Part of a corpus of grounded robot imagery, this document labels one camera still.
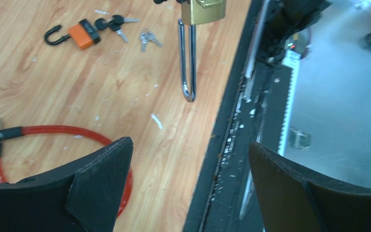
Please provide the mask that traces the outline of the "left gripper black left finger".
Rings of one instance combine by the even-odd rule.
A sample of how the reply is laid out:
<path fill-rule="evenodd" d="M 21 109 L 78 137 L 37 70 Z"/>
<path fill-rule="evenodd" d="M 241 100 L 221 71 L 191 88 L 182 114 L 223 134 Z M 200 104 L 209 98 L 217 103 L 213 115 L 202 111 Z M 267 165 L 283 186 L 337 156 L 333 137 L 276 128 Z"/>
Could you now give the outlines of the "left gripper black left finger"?
<path fill-rule="evenodd" d="M 133 153 L 130 137 L 17 183 L 0 184 L 0 232 L 111 232 Z"/>

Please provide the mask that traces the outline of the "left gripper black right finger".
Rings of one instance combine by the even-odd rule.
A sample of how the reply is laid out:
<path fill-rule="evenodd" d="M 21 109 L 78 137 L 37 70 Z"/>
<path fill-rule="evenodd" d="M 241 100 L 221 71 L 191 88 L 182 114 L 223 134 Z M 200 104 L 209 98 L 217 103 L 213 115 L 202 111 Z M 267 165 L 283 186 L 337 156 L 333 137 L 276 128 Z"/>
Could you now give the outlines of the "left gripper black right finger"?
<path fill-rule="evenodd" d="M 371 188 L 329 177 L 260 143 L 248 151 L 268 232 L 371 232 Z"/>

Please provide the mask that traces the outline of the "red cable lock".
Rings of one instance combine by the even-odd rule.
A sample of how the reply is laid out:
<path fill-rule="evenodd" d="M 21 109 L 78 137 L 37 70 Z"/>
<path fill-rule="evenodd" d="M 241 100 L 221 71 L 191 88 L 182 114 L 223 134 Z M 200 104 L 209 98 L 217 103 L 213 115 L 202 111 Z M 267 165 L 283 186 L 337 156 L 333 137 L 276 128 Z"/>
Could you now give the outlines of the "red cable lock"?
<path fill-rule="evenodd" d="M 25 135 L 0 138 L 0 183 L 15 183 L 89 154 L 111 141 L 132 136 L 125 122 L 96 122 L 89 129 L 72 126 L 24 126 Z"/>

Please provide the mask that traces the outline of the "orange black padlock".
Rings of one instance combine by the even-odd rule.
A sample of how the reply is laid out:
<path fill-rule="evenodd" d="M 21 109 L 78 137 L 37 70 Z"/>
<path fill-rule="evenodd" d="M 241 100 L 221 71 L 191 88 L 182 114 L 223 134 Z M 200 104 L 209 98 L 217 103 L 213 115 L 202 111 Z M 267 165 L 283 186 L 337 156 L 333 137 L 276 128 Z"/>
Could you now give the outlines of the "orange black padlock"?
<path fill-rule="evenodd" d="M 55 32 L 60 31 L 61 29 L 61 25 L 56 25 L 48 30 L 43 37 L 45 43 L 51 46 L 55 46 L 67 41 L 68 39 L 73 39 L 75 44 L 81 50 L 84 50 L 89 48 L 90 46 L 98 44 L 101 41 L 98 28 L 90 23 L 87 19 L 80 20 L 76 25 L 70 27 L 67 30 L 68 33 L 66 35 L 61 36 L 55 41 L 51 41 L 49 37 Z"/>

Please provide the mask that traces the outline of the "silver key pair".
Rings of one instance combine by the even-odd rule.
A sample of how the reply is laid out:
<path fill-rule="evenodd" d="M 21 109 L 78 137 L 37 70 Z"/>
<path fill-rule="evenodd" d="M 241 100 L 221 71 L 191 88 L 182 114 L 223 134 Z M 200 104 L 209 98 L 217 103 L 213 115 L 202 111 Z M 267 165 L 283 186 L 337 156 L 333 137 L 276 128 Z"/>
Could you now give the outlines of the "silver key pair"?
<path fill-rule="evenodd" d="M 154 44 L 156 44 L 158 47 L 162 47 L 163 44 L 156 38 L 155 34 L 148 30 L 148 29 L 143 29 L 140 33 L 140 40 L 141 40 L 141 52 L 145 52 L 146 51 L 146 47 L 147 47 L 147 44 L 149 42 L 152 42 Z"/>

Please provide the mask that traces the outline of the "black head key bunch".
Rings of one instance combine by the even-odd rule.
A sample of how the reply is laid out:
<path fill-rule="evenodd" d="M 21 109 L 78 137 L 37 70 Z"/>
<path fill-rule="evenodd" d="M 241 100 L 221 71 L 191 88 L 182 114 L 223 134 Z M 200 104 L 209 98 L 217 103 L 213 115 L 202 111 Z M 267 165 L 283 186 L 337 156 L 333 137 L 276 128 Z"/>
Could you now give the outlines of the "black head key bunch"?
<path fill-rule="evenodd" d="M 110 28 L 112 31 L 114 31 L 124 42 L 128 43 L 128 38 L 126 35 L 122 32 L 121 26 L 125 23 L 133 23 L 133 22 L 139 22 L 139 19 L 135 18 L 127 18 L 122 15 L 113 15 L 109 19 L 105 18 L 98 18 L 95 20 L 95 28 L 97 30 L 105 30 L 106 28 Z"/>

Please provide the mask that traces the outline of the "brass padlock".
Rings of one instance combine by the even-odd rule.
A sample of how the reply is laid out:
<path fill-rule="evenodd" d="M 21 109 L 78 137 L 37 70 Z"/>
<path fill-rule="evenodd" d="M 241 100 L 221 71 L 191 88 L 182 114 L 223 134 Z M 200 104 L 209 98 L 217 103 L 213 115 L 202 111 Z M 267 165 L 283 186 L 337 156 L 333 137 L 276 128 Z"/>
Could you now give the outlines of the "brass padlock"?
<path fill-rule="evenodd" d="M 197 25 L 221 20 L 226 0 L 179 0 L 178 42 L 181 88 L 187 102 L 194 102 L 197 90 Z"/>

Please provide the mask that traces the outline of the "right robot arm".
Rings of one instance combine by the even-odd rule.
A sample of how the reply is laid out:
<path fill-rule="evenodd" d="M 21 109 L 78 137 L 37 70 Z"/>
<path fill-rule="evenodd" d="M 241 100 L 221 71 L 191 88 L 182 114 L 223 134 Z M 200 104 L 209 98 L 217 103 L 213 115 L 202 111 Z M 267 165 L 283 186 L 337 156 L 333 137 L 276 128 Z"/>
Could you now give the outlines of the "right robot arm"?
<path fill-rule="evenodd" d="M 281 57 L 287 39 L 315 24 L 330 0 L 271 0 L 263 23 L 257 61 Z"/>

